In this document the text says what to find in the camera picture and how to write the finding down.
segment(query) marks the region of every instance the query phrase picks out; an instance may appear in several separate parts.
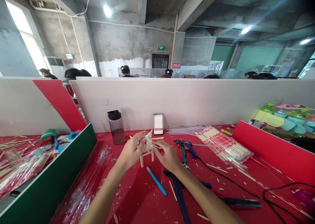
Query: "red sign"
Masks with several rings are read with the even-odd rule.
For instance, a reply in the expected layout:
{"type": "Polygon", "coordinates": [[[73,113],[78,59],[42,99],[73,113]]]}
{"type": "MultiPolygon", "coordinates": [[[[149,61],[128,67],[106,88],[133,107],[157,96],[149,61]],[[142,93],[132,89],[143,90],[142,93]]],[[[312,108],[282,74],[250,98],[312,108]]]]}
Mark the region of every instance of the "red sign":
{"type": "Polygon", "coordinates": [[[180,68],[180,63],[173,63],[173,66],[172,66],[172,68],[180,68]]]}

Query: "black cable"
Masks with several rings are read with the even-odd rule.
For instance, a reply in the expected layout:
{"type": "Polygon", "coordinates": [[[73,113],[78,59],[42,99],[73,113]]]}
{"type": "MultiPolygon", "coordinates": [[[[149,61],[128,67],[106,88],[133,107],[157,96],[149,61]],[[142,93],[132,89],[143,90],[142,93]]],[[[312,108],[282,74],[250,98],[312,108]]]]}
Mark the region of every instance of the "black cable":
{"type": "Polygon", "coordinates": [[[223,175],[223,174],[221,174],[221,173],[219,173],[219,172],[217,172],[217,171],[211,169],[210,167],[208,167],[208,166],[202,161],[201,158],[199,158],[199,157],[197,157],[197,158],[202,162],[202,164],[203,164],[206,168],[208,168],[208,169],[210,169],[211,171],[213,171],[214,173],[216,173],[216,174],[218,174],[218,175],[220,175],[220,176],[222,176],[222,177],[228,179],[229,181],[231,181],[232,183],[234,183],[235,185],[237,185],[238,187],[240,187],[241,189],[243,189],[243,190],[246,191],[247,193],[251,194],[252,196],[254,196],[254,197],[258,198],[258,199],[264,200],[264,201],[271,207],[271,209],[274,211],[274,213],[280,218],[280,220],[281,220],[284,224],[286,224],[286,222],[283,220],[283,218],[280,216],[280,214],[271,206],[271,204],[274,205],[274,206],[276,206],[276,207],[278,207],[278,208],[280,208],[280,209],[282,209],[283,211],[287,212],[287,213],[290,214],[294,219],[296,219],[300,224],[302,224],[302,222],[301,222],[296,216],[294,216],[292,213],[290,213],[288,210],[286,210],[285,208],[281,207],[281,206],[278,205],[278,204],[275,204],[274,202],[269,201],[269,200],[266,198],[265,193],[268,192],[268,191],[270,191],[270,190],[282,189],[282,188],[288,187],[288,186],[290,186],[290,185],[295,185],[295,184],[309,185],[309,184],[302,183],[302,182],[292,182],[292,183],[290,183],[290,184],[281,186],[281,187],[279,187],[279,188],[272,188],[272,189],[264,190],[264,192],[262,193],[262,194],[263,194],[263,197],[260,197],[260,196],[258,196],[258,195],[255,195],[254,193],[251,193],[250,191],[248,191],[248,190],[245,189],[244,187],[240,186],[238,183],[236,183],[236,182],[233,181],[232,179],[230,179],[230,178],[226,177],[225,175],[223,175]]]}

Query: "popsicle stick model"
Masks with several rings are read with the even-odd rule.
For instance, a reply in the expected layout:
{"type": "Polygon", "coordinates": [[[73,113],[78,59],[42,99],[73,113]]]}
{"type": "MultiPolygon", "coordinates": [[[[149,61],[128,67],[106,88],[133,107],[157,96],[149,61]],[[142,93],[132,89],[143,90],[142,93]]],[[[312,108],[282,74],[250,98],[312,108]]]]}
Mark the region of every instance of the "popsicle stick model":
{"type": "Polygon", "coordinates": [[[160,147],[152,144],[152,130],[145,136],[146,138],[146,144],[143,147],[143,151],[142,151],[142,155],[140,156],[140,163],[141,163],[141,168],[143,168],[143,157],[146,155],[151,154],[152,156],[152,162],[154,162],[154,151],[153,151],[153,147],[156,147],[158,149],[161,149],[160,147]]]}

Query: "glass partition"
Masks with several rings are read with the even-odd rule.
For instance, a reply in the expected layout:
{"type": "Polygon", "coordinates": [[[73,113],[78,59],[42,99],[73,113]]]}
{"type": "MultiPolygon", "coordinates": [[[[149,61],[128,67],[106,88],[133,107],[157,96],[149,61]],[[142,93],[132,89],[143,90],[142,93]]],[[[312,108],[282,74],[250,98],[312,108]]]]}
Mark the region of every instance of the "glass partition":
{"type": "MultiPolygon", "coordinates": [[[[130,74],[135,77],[157,77],[160,78],[164,74],[165,69],[155,68],[130,68],[130,74]]],[[[173,69],[172,78],[199,78],[203,79],[208,75],[218,75],[221,79],[241,79],[242,71],[212,71],[212,70],[185,70],[173,69]]]]}

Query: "ceiling light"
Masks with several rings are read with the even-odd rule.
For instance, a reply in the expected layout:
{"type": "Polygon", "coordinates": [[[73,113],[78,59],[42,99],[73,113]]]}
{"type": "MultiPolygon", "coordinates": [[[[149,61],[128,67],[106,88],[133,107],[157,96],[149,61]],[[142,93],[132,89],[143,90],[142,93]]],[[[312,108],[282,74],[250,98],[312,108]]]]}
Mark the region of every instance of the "ceiling light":
{"type": "Polygon", "coordinates": [[[106,15],[108,18],[110,18],[110,17],[112,16],[112,11],[111,11],[111,9],[107,6],[107,4],[105,4],[103,8],[104,8],[104,13],[105,13],[105,15],[106,15]]]}
{"type": "Polygon", "coordinates": [[[241,34],[246,34],[247,32],[249,32],[249,30],[251,29],[251,27],[245,27],[243,30],[242,30],[242,32],[241,32],[241,34]]]}
{"type": "Polygon", "coordinates": [[[310,41],[311,41],[311,39],[302,40],[300,44],[307,44],[310,41]]]}

